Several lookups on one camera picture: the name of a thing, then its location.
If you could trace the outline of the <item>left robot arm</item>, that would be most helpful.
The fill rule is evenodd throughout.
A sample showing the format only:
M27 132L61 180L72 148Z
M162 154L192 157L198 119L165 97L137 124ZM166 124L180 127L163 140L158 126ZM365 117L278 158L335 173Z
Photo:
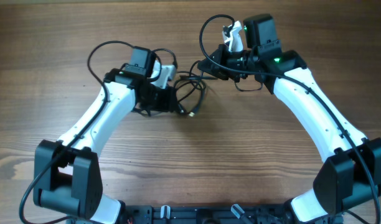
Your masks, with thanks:
M130 61L100 80L99 95L75 125L37 146L28 189L34 204L63 213L64 220L119 223L125 204L103 193L101 151L131 112L174 111L176 94L167 83L176 72L176 61L164 65L155 50L133 47Z

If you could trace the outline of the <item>black USB cable blue plug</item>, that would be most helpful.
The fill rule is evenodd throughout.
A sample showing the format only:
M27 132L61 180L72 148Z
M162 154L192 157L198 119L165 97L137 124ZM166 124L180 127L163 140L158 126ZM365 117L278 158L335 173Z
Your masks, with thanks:
M195 116L207 94L207 77L204 72L196 72L196 60L188 70L176 70L178 79L172 84L176 96L177 113L182 116Z

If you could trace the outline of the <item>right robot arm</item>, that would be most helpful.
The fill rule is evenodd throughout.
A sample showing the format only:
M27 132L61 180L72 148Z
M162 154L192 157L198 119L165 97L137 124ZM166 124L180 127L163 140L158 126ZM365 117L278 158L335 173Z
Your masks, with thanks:
M232 21L201 72L239 82L249 76L282 101L315 143L322 167L307 192L284 204L280 223L329 223L373 201L381 221L381 139L369 139L331 103L294 50L283 51L269 14Z

